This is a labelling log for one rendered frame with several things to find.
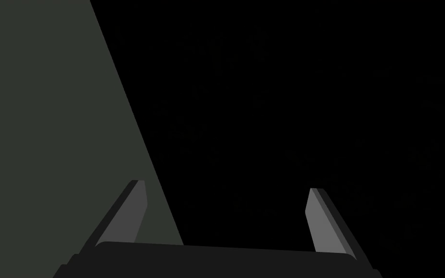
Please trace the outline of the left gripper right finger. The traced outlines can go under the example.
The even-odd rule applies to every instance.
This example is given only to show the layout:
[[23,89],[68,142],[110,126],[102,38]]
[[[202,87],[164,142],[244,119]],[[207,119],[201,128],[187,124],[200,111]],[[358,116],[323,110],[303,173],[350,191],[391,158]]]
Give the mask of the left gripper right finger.
[[310,188],[305,214],[316,252],[343,253],[366,260],[362,247],[323,188]]

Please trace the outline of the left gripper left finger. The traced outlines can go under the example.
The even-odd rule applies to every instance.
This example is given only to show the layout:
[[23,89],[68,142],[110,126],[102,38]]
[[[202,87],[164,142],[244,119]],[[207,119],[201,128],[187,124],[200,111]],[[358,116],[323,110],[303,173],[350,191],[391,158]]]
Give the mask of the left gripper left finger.
[[131,180],[82,246],[90,251],[102,242],[133,243],[144,218],[148,201],[144,181]]

